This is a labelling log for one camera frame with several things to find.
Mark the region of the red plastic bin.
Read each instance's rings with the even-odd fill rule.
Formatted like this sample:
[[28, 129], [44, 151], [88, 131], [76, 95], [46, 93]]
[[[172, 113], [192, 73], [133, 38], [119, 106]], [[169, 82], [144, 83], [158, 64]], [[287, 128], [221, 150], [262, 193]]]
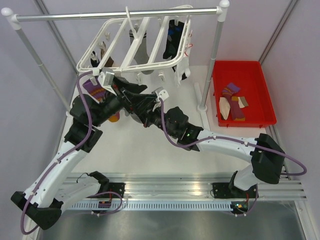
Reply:
[[[266, 128], [277, 123], [268, 87], [258, 61], [217, 60], [212, 72], [213, 95], [220, 127]], [[245, 119], [236, 121], [229, 115], [223, 119], [219, 101], [228, 84], [239, 88], [235, 94], [244, 97], [248, 106], [242, 108]]]

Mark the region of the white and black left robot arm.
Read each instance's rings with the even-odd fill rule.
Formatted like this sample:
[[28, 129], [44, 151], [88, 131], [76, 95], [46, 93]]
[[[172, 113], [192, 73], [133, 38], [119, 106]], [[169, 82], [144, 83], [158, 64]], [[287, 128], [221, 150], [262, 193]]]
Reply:
[[24, 235], [33, 232], [25, 230], [25, 217], [36, 224], [36, 229], [48, 230], [69, 207], [85, 198], [121, 198], [110, 188], [110, 180], [98, 171], [88, 173], [86, 178], [77, 180], [72, 187], [62, 190], [61, 186], [99, 141], [103, 132], [98, 127], [102, 123], [125, 109], [146, 125], [150, 118], [161, 116], [161, 104], [168, 97], [163, 87], [144, 94], [146, 85], [130, 83], [122, 77], [113, 78], [107, 90], [108, 97], [100, 103], [83, 93], [79, 83], [76, 86], [79, 95], [73, 100], [70, 110], [73, 122], [60, 149], [29, 188], [16, 191], [11, 197], [11, 201], [22, 210], [20, 228]]

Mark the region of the grey sock with black stripes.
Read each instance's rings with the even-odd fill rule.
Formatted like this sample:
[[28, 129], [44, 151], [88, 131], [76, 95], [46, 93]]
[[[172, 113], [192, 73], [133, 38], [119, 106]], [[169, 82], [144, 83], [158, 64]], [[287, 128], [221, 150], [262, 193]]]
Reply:
[[131, 117], [132, 116], [132, 113], [130, 113], [129, 111], [127, 111], [125, 108], [123, 109], [123, 111], [124, 111], [124, 115], [126, 116], [126, 117]]

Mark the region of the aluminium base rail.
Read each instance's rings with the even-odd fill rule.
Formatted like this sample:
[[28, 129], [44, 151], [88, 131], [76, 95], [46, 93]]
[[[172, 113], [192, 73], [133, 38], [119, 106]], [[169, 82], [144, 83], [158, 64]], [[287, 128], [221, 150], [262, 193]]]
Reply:
[[[213, 183], [229, 183], [231, 172], [120, 173], [102, 171], [111, 183], [124, 183], [124, 198], [133, 201], [210, 201]], [[299, 180], [280, 179], [278, 184], [259, 183], [259, 201], [305, 201]]]

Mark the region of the white plastic clip hanger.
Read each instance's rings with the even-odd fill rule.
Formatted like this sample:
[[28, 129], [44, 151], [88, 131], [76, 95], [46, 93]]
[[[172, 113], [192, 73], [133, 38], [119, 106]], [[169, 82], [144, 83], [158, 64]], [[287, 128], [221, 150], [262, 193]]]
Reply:
[[[146, 42], [145, 37], [151, 17], [146, 15], [143, 15], [142, 17], [133, 17], [133, 13], [129, 12], [127, 8], [125, 9], [125, 11], [126, 13], [124, 17], [112, 18], [110, 20], [107, 20], [102, 25], [97, 35], [94, 37], [93, 41], [77, 63], [76, 69], [78, 70], [78, 72], [82, 73], [92, 69], [89, 66], [87, 67], [86, 63], [94, 58], [93, 53], [95, 52], [96, 48], [100, 48], [100, 50], [104, 51], [104, 54], [100, 58], [99, 64], [97, 65], [97, 68], [103, 68], [107, 63], [107, 60], [111, 57], [117, 44], [120, 42], [120, 38], [124, 34], [127, 26], [130, 26], [133, 40], [122, 63], [119, 66], [111, 68], [115, 73], [162, 70], [174, 66], [181, 67], [184, 64], [189, 63], [188, 51], [193, 46], [190, 43], [192, 31], [190, 30], [191, 17], [189, 15], [185, 16], [185, 22], [183, 23], [183, 27], [181, 29], [181, 36], [178, 37], [178, 46], [176, 48], [176, 53], [173, 54], [173, 57], [169, 57], [167, 61], [155, 61], [160, 49], [160, 44], [165, 35], [165, 31], [169, 29], [169, 23], [171, 19], [169, 15], [166, 15], [164, 18], [159, 19], [159, 32], [157, 34], [151, 53], [147, 55], [147, 61], [145, 61], [144, 63], [137, 63], [136, 65], [132, 65], [131, 63], [134, 60], [134, 57], [137, 56], [139, 48], [143, 43]], [[108, 46], [105, 46], [105, 42], [102, 41], [102, 37], [103, 35], [105, 35], [106, 40], [109, 40], [109, 33], [107, 32], [107, 30], [108, 27], [112, 24], [119, 24], [119, 29], [110, 44]]]

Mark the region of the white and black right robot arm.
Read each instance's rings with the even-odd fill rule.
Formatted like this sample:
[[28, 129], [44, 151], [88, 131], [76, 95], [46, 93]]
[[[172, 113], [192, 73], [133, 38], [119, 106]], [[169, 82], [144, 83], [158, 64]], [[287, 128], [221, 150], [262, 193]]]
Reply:
[[228, 192], [241, 197], [259, 183], [279, 183], [284, 164], [284, 151], [266, 133], [256, 138], [232, 137], [214, 133], [189, 123], [189, 118], [178, 107], [164, 111], [164, 101], [155, 94], [134, 96], [130, 110], [145, 128], [154, 125], [161, 129], [167, 140], [178, 148], [197, 152], [217, 152], [249, 163], [231, 177]]

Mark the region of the black sock back left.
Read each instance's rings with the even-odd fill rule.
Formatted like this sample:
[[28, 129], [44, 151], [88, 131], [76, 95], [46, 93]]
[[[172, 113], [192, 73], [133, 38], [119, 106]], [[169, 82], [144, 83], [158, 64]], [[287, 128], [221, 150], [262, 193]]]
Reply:
[[90, 55], [90, 63], [93, 68], [97, 68], [100, 64], [100, 59], [98, 58], [95, 51], [92, 51]]

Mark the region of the black and blue patterned sock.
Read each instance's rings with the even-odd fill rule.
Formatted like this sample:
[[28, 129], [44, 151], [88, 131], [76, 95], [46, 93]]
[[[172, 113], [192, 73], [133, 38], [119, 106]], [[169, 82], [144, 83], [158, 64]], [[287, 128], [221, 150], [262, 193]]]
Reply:
[[172, 59], [177, 55], [183, 29], [183, 22], [179, 21], [176, 25], [174, 19], [169, 21], [165, 51], [162, 55], [163, 59]]

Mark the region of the silver and white clothes rack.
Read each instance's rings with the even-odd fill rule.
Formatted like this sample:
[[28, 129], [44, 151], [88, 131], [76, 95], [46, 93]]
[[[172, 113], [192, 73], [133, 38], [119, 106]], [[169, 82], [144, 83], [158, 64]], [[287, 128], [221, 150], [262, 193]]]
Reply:
[[206, 101], [209, 93], [209, 88], [211, 85], [211, 78], [215, 67], [217, 52], [219, 48], [219, 43], [221, 39], [223, 23], [226, 20], [228, 8], [230, 6], [230, 2], [228, 0], [221, 0], [219, 5], [213, 8], [169, 8], [169, 9], [160, 9], [160, 10], [137, 10], [137, 11], [129, 11], [128, 8], [125, 9], [124, 12], [97, 12], [97, 13], [70, 13], [70, 14], [43, 14], [43, 15], [18, 15], [15, 14], [10, 8], [4, 7], [1, 9], [1, 14], [6, 18], [11, 27], [18, 34], [22, 43], [25, 45], [36, 64], [42, 71], [43, 75], [55, 91], [56, 95], [62, 101], [64, 107], [67, 112], [71, 110], [70, 104], [67, 102], [66, 98], [62, 95], [61, 90], [58, 88], [56, 82], [53, 80], [52, 76], [48, 72], [47, 67], [42, 62], [38, 53], [30, 43], [28, 37], [22, 30], [21, 22], [54, 22], [54, 21], [62, 21], [62, 20], [75, 20], [75, 19], [124, 19], [125, 21], [132, 24], [131, 19], [133, 18], [150, 18], [150, 17], [169, 17], [169, 16], [192, 16], [192, 15], [218, 15], [217, 17], [217, 25], [212, 45], [212, 51], [210, 56], [210, 62], [208, 66], [206, 81], [204, 85], [204, 89], [202, 92], [201, 101], [198, 104], [198, 112], [201, 117], [202, 124], [205, 127], [209, 126], [208, 117], [206, 114], [207, 106]]

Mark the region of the purple striped sock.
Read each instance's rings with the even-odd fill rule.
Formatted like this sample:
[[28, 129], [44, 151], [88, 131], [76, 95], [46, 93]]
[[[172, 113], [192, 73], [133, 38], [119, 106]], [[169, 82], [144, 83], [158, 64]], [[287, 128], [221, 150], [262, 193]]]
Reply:
[[226, 98], [230, 105], [230, 113], [233, 121], [244, 121], [245, 115], [240, 108], [239, 99], [236, 94], [240, 91], [240, 88], [233, 83], [229, 83], [222, 90], [222, 96]]
[[99, 84], [99, 82], [97, 82], [97, 85], [94, 85], [89, 79], [85, 81], [82, 86], [93, 98], [95, 98], [100, 103], [104, 102], [107, 97], [111, 96], [111, 93], [104, 89]]

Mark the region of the brown and beige back sock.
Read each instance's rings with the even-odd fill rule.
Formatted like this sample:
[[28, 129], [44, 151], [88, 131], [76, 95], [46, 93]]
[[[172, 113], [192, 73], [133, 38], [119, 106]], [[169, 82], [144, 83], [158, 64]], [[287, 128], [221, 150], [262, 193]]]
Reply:
[[[101, 59], [103, 59], [103, 57], [104, 57], [104, 55], [105, 55], [105, 53], [106, 53], [106, 51], [104, 50], [104, 49], [100, 49], [100, 57], [101, 57]], [[110, 56], [108, 59], [107, 59], [107, 61], [106, 61], [106, 63], [105, 63], [105, 67], [106, 68], [111, 68], [113, 65], [114, 65], [114, 60], [112, 59], [112, 57]]]

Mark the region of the grey sock back row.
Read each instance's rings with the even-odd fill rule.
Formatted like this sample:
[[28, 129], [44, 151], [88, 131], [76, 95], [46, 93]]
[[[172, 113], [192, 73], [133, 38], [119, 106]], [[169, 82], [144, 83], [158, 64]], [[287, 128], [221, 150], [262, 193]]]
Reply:
[[[129, 30], [129, 38], [130, 38], [130, 44], [133, 43], [134, 41], [134, 35], [133, 35], [133, 31]], [[149, 55], [147, 53], [147, 32], [145, 31], [141, 44], [139, 45], [137, 52], [133, 58], [135, 60], [135, 62], [138, 65], [144, 65], [147, 64], [149, 61]], [[154, 70], [143, 70], [142, 73], [144, 75], [150, 75], [153, 73]]]

